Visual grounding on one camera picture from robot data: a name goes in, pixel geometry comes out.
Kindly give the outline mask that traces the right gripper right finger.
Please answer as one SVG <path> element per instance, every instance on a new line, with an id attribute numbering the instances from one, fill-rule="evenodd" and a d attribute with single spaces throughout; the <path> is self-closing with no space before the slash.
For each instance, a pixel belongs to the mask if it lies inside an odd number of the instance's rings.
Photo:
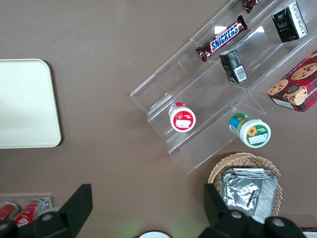
<path id="1" fill-rule="evenodd" d="M 212 183 L 204 185 L 204 210 L 210 226 L 199 237 L 248 237 L 249 217 L 241 211 L 230 210 Z"/>

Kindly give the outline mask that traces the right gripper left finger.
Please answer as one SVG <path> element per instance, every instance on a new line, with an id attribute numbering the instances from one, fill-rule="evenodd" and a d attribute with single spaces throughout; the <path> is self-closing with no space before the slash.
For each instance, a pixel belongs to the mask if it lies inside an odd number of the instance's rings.
<path id="1" fill-rule="evenodd" d="M 34 237 L 75 238 L 92 209 L 92 186 L 82 184 L 57 212 L 44 213 L 33 222 Z"/>

